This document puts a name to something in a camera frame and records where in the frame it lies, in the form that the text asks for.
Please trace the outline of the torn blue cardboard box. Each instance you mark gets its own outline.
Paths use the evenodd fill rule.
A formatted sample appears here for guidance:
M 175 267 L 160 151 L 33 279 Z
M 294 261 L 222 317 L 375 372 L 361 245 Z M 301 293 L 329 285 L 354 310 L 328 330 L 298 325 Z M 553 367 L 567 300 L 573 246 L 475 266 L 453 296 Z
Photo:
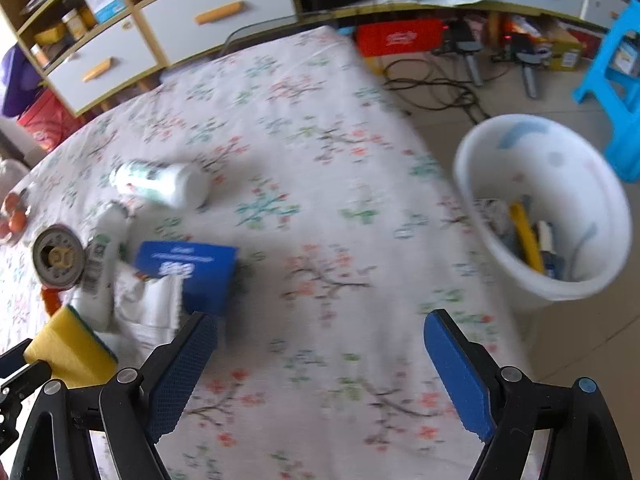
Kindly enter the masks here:
M 544 264 L 544 273 L 548 278 L 559 280 L 564 271 L 564 258 L 556 251 L 556 241 L 553 226 L 550 222 L 539 220 L 536 222 L 535 234 Z

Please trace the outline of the yellow snack bag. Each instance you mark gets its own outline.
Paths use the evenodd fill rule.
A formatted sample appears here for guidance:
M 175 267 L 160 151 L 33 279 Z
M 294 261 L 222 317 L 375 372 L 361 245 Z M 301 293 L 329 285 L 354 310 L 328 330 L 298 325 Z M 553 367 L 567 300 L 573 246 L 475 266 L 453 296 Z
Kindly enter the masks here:
M 509 214 L 521 244 L 524 261 L 537 273 L 544 274 L 544 260 L 524 206 L 520 202 L 512 203 L 509 206 Z

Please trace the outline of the white patterned trash bin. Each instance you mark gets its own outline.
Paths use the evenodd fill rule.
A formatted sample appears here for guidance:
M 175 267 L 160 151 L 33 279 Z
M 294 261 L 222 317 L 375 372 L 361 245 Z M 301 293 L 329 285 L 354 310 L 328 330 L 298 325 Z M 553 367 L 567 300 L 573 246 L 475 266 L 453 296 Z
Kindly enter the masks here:
M 622 272 L 632 241 L 626 194 L 600 153 L 570 128 L 535 115 L 486 119 L 459 144 L 454 180 L 513 307 L 588 298 Z M 537 221 L 552 224 L 564 258 L 559 280 L 524 261 L 509 214 L 514 202 L 534 233 Z

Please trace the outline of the yellow sponge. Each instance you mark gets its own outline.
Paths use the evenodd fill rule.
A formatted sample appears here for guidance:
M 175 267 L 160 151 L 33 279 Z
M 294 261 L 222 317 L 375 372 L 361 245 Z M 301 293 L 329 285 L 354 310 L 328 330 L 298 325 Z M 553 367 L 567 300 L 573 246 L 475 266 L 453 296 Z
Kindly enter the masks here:
M 51 377 L 67 388 L 103 385 L 116 373 L 117 358 L 69 306 L 58 309 L 23 353 L 28 364 L 49 364 Z

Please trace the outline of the blue tissue box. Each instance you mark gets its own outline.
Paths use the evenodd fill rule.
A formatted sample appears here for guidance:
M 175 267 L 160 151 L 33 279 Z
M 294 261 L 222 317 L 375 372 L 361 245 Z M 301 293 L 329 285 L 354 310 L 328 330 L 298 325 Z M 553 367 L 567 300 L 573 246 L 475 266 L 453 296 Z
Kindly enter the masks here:
M 152 278 L 182 278 L 184 310 L 222 318 L 226 315 L 237 253 L 230 246 L 146 240 L 134 258 L 134 267 Z

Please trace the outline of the white tube bottle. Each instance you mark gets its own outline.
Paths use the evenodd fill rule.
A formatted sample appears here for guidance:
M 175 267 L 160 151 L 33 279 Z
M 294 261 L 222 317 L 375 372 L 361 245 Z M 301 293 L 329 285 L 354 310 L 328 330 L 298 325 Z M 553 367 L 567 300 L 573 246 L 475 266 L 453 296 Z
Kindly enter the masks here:
M 86 249 L 86 263 L 74 291 L 72 306 L 95 332 L 108 329 L 113 313 L 116 263 L 125 250 L 129 214 L 117 202 L 109 202 L 96 220 Z

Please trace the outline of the round metal can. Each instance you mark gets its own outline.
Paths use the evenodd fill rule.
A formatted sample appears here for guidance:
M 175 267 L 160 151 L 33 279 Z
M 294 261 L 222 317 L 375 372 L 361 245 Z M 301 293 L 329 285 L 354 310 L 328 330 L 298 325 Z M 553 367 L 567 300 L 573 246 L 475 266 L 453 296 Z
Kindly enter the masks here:
M 69 290 L 84 272 L 85 248 L 70 228 L 52 224 L 41 230 L 32 242 L 32 263 L 45 288 Z

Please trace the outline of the white plastic bottle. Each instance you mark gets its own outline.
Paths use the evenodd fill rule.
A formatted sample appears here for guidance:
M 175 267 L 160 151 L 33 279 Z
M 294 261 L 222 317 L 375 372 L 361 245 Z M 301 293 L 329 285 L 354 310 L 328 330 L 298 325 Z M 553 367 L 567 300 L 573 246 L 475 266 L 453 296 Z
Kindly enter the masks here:
M 208 174 L 198 166 L 141 159 L 115 168 L 110 174 L 110 183 L 119 194 L 187 210 L 203 206 L 210 189 Z

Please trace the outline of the floral tablecloth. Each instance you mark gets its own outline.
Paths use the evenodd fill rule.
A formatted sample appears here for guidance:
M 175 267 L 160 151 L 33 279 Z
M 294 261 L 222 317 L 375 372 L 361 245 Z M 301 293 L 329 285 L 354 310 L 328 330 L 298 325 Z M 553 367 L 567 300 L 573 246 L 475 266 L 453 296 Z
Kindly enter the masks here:
M 523 351 L 439 163 L 321 27 L 189 70 L 93 119 L 27 176 L 29 233 L 88 238 L 133 159 L 193 162 L 207 205 L 132 198 L 146 240 L 238 251 L 227 337 L 158 449 L 175 479 L 464 479 L 482 445 L 425 352 L 446 309 L 502 364 Z

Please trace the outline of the blue plastic stool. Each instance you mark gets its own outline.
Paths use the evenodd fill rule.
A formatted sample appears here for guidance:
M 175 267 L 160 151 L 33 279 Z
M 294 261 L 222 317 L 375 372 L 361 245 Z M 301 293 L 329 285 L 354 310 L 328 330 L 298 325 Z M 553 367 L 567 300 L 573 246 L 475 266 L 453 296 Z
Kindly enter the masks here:
M 612 125 L 612 138 L 604 156 L 626 182 L 639 180 L 639 77 L 611 67 L 627 32 L 639 32 L 639 1 L 631 0 L 614 22 L 592 60 L 580 86 L 573 91 L 576 103 L 591 94 L 600 103 Z

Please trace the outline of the red box under cabinet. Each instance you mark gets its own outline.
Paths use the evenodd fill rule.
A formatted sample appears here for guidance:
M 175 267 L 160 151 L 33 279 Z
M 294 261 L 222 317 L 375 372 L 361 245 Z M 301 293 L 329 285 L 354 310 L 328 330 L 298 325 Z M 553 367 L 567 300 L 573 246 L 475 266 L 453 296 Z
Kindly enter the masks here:
M 360 25 L 355 41 L 365 58 L 428 52 L 442 45 L 445 26 L 439 18 L 414 18 Z

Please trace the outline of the wooden cabinet with drawers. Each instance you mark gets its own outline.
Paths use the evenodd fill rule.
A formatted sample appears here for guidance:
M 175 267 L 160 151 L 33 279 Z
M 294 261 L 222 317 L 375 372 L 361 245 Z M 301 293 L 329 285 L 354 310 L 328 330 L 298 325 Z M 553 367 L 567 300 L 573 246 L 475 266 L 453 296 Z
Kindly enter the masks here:
M 163 68 L 215 52 L 243 28 L 294 24 L 300 0 L 122 0 L 117 13 L 90 28 L 48 64 L 32 54 L 36 36 L 62 20 L 63 0 L 1 0 L 1 16 L 27 61 L 66 108 L 80 116 Z M 627 0 L 478 0 L 477 10 L 503 10 L 577 20 L 610 28 Z

